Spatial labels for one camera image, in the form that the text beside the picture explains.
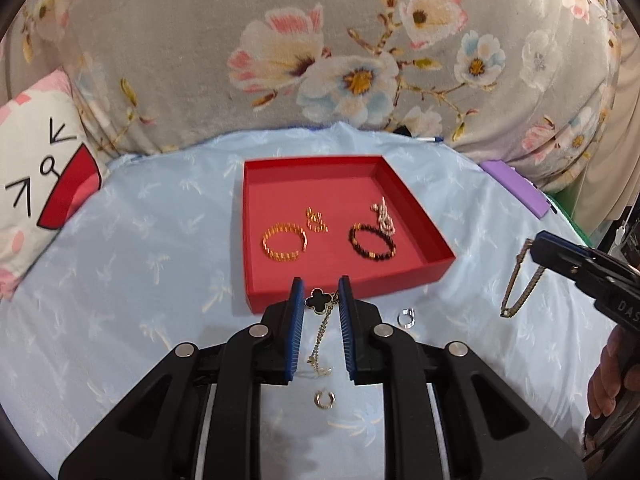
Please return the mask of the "person's hand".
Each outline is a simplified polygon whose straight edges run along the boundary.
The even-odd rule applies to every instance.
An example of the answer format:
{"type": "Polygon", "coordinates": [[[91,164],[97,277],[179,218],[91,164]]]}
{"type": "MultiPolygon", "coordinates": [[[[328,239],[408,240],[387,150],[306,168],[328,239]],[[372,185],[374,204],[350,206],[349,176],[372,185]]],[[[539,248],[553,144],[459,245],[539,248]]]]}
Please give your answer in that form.
{"type": "Polygon", "coordinates": [[[594,419],[610,416],[616,407],[616,396],[621,388],[639,391],[639,365],[634,365],[626,374],[622,373],[620,352],[623,344],[631,341],[623,327],[616,326],[603,347],[599,365],[588,382],[587,402],[589,413],[594,419]]]}

